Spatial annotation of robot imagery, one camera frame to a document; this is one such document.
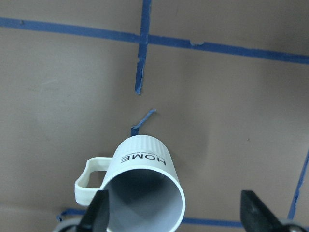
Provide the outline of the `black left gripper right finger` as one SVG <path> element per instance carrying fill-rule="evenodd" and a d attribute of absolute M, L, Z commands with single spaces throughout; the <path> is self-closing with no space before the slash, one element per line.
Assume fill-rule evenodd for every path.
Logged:
<path fill-rule="evenodd" d="M 305 232 L 291 220 L 279 220 L 252 190 L 240 194 L 240 221 L 247 232 Z"/>

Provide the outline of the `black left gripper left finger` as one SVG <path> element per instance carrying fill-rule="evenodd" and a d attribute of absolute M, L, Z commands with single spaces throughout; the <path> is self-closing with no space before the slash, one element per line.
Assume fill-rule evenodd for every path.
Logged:
<path fill-rule="evenodd" d="M 106 232 L 110 220 L 110 199 L 107 190 L 96 192 L 85 215 L 76 227 L 77 232 Z"/>

